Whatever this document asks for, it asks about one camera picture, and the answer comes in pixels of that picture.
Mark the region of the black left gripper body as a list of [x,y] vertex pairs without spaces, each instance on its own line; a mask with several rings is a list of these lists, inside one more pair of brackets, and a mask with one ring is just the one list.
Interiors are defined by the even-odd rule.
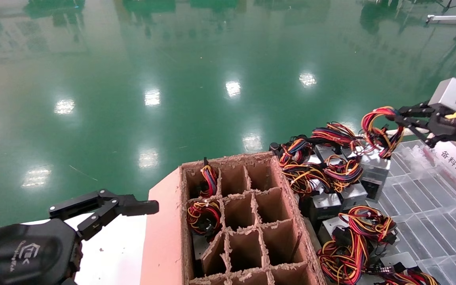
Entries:
[[0,285],[74,285],[82,241],[65,222],[0,227]]

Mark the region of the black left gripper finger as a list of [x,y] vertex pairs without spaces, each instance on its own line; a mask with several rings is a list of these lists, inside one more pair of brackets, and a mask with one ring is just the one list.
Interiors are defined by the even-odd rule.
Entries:
[[82,240],[88,241],[119,215],[131,217],[153,215],[158,212],[158,205],[104,205],[78,224],[78,235]]
[[159,212],[156,200],[139,201],[132,194],[116,195],[101,189],[68,199],[49,208],[50,219],[67,220],[85,213],[97,218],[115,218],[118,215],[153,215]]

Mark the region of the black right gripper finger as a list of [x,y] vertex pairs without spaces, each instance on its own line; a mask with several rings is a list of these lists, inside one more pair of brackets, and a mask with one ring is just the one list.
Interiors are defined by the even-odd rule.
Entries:
[[414,135],[429,148],[435,148],[437,140],[429,129],[428,121],[415,118],[396,118],[396,124],[402,129],[402,135]]
[[401,118],[430,118],[436,114],[440,114],[438,109],[433,108],[432,106],[428,105],[426,102],[410,105],[410,106],[403,106],[396,110],[395,117]]

